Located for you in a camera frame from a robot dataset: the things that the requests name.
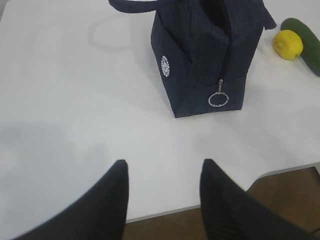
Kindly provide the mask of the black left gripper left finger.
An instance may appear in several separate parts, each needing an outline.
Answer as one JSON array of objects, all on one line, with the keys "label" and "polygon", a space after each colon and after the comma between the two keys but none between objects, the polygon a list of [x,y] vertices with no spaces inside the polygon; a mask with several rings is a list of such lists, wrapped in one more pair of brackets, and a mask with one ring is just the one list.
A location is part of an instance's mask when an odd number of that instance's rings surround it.
[{"label": "black left gripper left finger", "polygon": [[120,240],[129,201],[129,170],[117,160],[82,197],[19,240]]}]

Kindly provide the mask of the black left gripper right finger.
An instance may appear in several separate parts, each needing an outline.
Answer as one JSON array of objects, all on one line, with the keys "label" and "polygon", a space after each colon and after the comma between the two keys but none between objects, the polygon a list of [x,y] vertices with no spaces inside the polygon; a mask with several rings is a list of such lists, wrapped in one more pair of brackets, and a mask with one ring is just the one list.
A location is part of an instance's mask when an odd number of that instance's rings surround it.
[{"label": "black left gripper right finger", "polygon": [[209,240],[319,239],[263,206],[212,159],[202,165],[200,209]]}]

